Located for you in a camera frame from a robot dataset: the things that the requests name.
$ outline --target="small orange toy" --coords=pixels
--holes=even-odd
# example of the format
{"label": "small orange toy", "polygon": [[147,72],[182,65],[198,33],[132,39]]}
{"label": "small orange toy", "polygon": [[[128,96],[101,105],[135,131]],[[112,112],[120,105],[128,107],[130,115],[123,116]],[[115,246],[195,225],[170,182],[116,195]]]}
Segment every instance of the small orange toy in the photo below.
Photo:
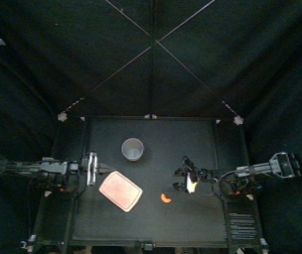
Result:
{"label": "small orange toy", "polygon": [[171,202],[171,199],[167,198],[163,193],[160,194],[160,199],[162,199],[163,202]]}

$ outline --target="black backdrop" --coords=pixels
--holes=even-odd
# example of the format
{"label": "black backdrop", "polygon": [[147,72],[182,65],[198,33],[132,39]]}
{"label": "black backdrop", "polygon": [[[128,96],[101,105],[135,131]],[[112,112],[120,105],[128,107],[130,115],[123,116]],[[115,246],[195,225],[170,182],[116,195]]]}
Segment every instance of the black backdrop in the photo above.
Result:
{"label": "black backdrop", "polygon": [[[225,101],[245,118],[254,163],[281,150],[302,158],[302,0],[0,1],[0,38],[10,159],[51,154],[57,114],[80,98],[68,114],[233,117]],[[26,185],[0,189],[0,218],[17,232],[0,223],[0,247],[16,246]],[[302,253],[302,182],[269,184],[259,205],[273,249]]]}

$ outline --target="orange object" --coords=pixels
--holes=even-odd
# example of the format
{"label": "orange object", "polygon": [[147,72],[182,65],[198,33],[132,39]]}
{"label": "orange object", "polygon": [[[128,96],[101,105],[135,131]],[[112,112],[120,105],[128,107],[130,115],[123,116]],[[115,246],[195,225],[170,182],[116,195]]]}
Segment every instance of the orange object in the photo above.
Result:
{"label": "orange object", "polygon": [[163,202],[171,202],[171,199],[167,198],[163,193],[160,194],[160,199],[162,199]]}

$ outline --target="black fabric wall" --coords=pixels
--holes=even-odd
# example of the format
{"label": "black fabric wall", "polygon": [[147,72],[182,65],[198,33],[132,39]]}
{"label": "black fabric wall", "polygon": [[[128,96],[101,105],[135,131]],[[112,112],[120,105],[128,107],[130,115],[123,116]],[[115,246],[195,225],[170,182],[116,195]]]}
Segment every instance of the black fabric wall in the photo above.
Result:
{"label": "black fabric wall", "polygon": [[[254,163],[281,151],[302,160],[302,52],[277,75],[245,124]],[[274,253],[302,253],[302,179],[267,182],[259,211]]]}
{"label": "black fabric wall", "polygon": [[[10,160],[36,161],[51,155],[56,116],[36,85],[13,51],[0,48],[0,155]],[[37,204],[28,181],[0,180],[0,253],[20,253]]]}

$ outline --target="black table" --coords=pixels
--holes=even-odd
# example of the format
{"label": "black table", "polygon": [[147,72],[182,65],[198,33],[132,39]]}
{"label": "black table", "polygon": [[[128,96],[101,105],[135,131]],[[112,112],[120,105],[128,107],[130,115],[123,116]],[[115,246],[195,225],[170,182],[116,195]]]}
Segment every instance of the black table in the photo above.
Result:
{"label": "black table", "polygon": [[[144,154],[136,162],[122,155],[122,143],[128,138],[138,138],[144,144]],[[230,253],[238,246],[259,250],[258,223],[254,239],[237,240],[230,234],[231,213],[251,214],[258,222],[253,201],[225,202],[211,195],[209,183],[199,183],[191,194],[172,188],[172,183],[183,181],[174,177],[183,156],[198,168],[221,172],[247,164],[242,129],[231,120],[69,119],[60,127],[53,157],[77,160],[87,151],[95,151],[100,162],[140,186],[143,195],[132,210],[124,212],[99,192],[105,176],[97,176],[95,186],[77,200],[61,201],[57,194],[43,197],[36,226],[39,242],[229,248]],[[162,202],[162,193],[172,199],[170,203]]]}

